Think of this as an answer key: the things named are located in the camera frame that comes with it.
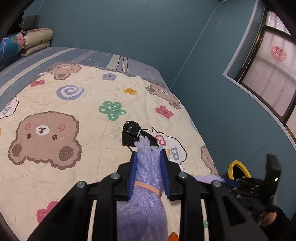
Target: bed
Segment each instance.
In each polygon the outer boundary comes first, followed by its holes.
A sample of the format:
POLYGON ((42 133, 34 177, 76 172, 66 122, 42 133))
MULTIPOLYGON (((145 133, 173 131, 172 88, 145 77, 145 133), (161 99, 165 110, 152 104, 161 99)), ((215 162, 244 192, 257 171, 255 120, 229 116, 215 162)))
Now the bed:
MULTIPOLYGON (((49 47, 23 57, 0 72, 0 110, 0 224, 20 241, 75 183, 130 160, 126 121, 155 136, 183 171, 218 174, 160 73, 123 56, 49 47)), ((162 201, 169 233, 179 233, 180 202, 162 201)))

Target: window frame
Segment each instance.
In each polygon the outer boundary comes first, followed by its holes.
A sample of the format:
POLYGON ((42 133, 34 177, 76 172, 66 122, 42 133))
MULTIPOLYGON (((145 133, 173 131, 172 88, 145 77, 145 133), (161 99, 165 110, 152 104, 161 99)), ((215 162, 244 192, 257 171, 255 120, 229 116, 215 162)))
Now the window frame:
POLYGON ((244 84, 242 82, 244 77, 246 76, 251 64, 253 63, 257 53, 258 53, 258 50, 261 46, 261 43, 262 43, 262 40, 263 40, 263 37, 264 37, 264 34, 266 33, 266 31, 272 32, 272 33, 277 34, 283 38, 286 38, 287 40, 291 41, 292 43, 294 43, 296 45, 296 41, 291 37, 291 35, 287 34, 286 32, 283 32, 279 29, 276 29, 274 27, 270 27, 270 26, 266 25, 266 18, 267 18, 268 11, 270 11, 269 8, 264 9, 264 14, 263 14, 263 18, 262 18, 261 26, 259 28, 258 35, 255 39, 255 42, 252 46, 252 49, 251 49, 246 61, 244 62, 242 68, 240 69, 240 71, 238 72, 238 74, 234 80, 236 82, 238 82, 240 85, 242 85, 244 88, 246 88, 248 91, 250 91, 253 95, 255 95, 261 102, 263 102, 268 107, 268 109, 271 110, 271 112, 284 125, 284 127, 287 129, 287 131, 291 135, 292 139, 296 143, 296 137, 293 135, 293 133, 291 132, 291 130, 287 126, 287 121, 290 118, 290 116, 296 106, 296 91, 295 91, 295 93, 292 97, 292 100, 291 100, 289 106, 287 107, 285 113, 283 114, 283 116, 280 116, 278 114, 278 112, 266 100, 264 100, 259 94, 257 94, 254 90, 252 90, 249 86, 247 86, 246 84, 244 84))

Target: blue swirl print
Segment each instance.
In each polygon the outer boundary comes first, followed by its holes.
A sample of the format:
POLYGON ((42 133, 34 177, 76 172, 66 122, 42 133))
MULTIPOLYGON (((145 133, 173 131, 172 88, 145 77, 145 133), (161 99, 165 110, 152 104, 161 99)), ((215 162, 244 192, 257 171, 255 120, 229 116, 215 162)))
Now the blue swirl print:
POLYGON ((57 96, 62 100, 75 100, 84 92, 84 88, 75 85, 65 85, 57 90, 57 96))

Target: green flower print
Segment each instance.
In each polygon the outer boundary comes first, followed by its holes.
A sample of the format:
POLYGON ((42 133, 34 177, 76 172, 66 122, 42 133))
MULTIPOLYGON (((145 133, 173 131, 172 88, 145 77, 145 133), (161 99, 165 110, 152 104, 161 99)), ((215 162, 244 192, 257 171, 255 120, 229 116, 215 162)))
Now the green flower print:
POLYGON ((111 101, 104 101, 103 105, 99 107, 99 112, 108 115, 108 119, 116 121, 119 115, 125 115, 126 111, 121 109, 121 103, 111 101))

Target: bear face print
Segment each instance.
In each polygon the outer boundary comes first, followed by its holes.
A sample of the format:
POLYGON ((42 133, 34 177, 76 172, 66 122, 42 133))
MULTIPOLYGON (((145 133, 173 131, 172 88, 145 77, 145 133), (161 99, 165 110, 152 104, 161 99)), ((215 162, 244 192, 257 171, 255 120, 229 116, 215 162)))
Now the bear face print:
POLYGON ((50 162, 60 170, 72 168, 81 159, 78 132, 79 122, 72 115, 49 111, 28 116, 17 128, 8 158, 15 165, 28 159, 35 163, 50 162))
POLYGON ((170 105, 176 109, 181 109, 180 102, 170 91, 166 90, 165 88, 160 87, 159 85, 151 84, 147 86, 146 89, 152 95, 157 95, 162 99, 167 100, 170 105))
POLYGON ((219 176, 216 166, 206 146, 202 146, 202 148, 200 149, 200 156, 204 161, 206 167, 211 170, 211 175, 219 176))
POLYGON ((50 73, 54 74, 55 80, 65 80, 71 74, 76 74, 79 70, 81 70, 81 67, 77 64, 59 64, 50 73))

